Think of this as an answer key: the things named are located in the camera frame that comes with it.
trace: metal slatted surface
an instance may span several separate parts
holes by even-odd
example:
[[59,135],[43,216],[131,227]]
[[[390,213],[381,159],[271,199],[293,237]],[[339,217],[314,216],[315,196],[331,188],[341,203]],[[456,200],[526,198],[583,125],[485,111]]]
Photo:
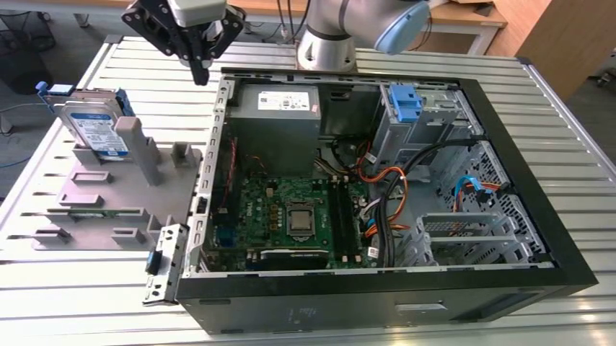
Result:
[[[331,345],[401,345],[412,340],[413,345],[450,345],[454,337],[457,345],[536,345],[539,340],[553,344],[549,333],[555,331],[563,345],[615,344],[616,329],[609,325],[616,322],[613,172],[600,167],[600,154],[580,141],[545,89],[509,58],[434,53],[385,56],[358,50],[357,62],[359,72],[480,81],[600,284],[488,324],[210,337],[182,307],[140,306],[144,252],[31,250],[24,237],[47,224],[37,213],[55,204],[74,163],[74,142],[56,121],[0,209],[3,238],[11,234],[0,251],[0,261],[11,261],[0,265],[0,330],[8,340],[29,335],[29,343],[45,345],[203,341],[287,345],[291,340]],[[142,38],[126,37],[118,45],[103,47],[82,84],[127,89],[146,135],[162,145],[180,139],[204,149],[219,66],[294,68],[294,49],[237,43],[214,65],[210,85],[195,86],[190,71],[174,58],[159,54]]]

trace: green motherboard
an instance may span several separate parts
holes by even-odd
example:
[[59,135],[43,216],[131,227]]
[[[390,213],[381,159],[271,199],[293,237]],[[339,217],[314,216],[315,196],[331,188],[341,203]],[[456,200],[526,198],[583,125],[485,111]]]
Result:
[[[349,202],[333,208],[330,204],[338,203],[330,196],[335,183],[343,185]],[[219,261],[226,271],[250,270],[246,257],[250,261],[258,251],[271,249],[326,251],[331,269],[366,265],[354,217],[361,201],[366,200],[366,185],[335,183],[327,179],[259,177],[241,182],[237,225],[216,227]],[[353,224],[345,224],[345,238],[334,234],[333,227],[341,213],[353,220]]]

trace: ram slot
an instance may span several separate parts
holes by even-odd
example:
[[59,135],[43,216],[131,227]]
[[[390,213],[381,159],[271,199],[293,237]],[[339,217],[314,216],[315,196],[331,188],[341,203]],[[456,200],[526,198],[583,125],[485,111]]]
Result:
[[342,260],[346,254],[346,232],[342,228],[342,220],[339,213],[339,181],[330,181],[327,184],[327,199],[329,199],[329,222],[331,225],[331,234],[334,241],[334,258]]
[[346,183],[341,183],[338,187],[338,207],[339,223],[345,237],[346,256],[349,261],[353,261],[355,255],[359,254],[359,249],[357,247],[355,227],[353,222],[353,201],[350,199]]

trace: motherboard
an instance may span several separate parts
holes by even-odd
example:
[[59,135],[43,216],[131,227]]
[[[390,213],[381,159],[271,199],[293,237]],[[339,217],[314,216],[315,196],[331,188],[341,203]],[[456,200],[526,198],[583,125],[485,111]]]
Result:
[[366,205],[362,182],[250,177],[241,185],[237,223],[215,229],[222,270],[366,265],[354,217]]

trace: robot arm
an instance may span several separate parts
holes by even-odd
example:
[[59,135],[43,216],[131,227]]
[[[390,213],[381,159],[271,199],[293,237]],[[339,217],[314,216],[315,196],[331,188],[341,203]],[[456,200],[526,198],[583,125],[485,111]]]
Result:
[[355,66],[355,43],[386,54],[406,50],[430,15],[424,0],[318,0],[307,11],[301,39],[301,67],[349,71]]
[[164,55],[178,55],[196,85],[208,83],[211,60],[224,53],[243,28],[226,0],[136,0],[122,20]]
[[[351,70],[353,38],[386,54],[398,54],[418,35],[429,12],[424,0],[314,0],[298,48],[302,68]],[[211,60],[243,28],[226,0],[135,0],[122,20],[164,55],[178,55],[196,85],[207,84]]]

